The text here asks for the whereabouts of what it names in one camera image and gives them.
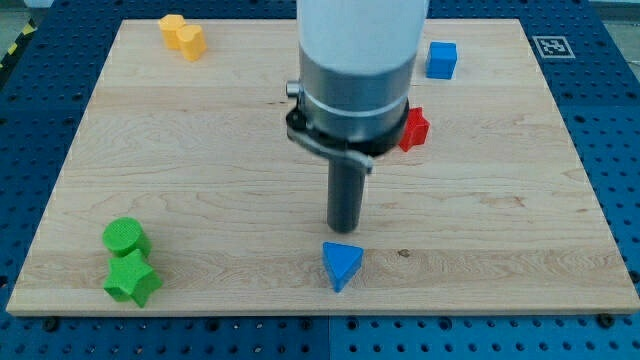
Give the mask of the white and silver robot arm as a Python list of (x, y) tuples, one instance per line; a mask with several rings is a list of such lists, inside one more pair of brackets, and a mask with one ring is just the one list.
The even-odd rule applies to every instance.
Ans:
[(308, 151), (368, 174), (393, 148), (408, 111), (427, 0), (299, 0), (299, 78), (287, 135)]

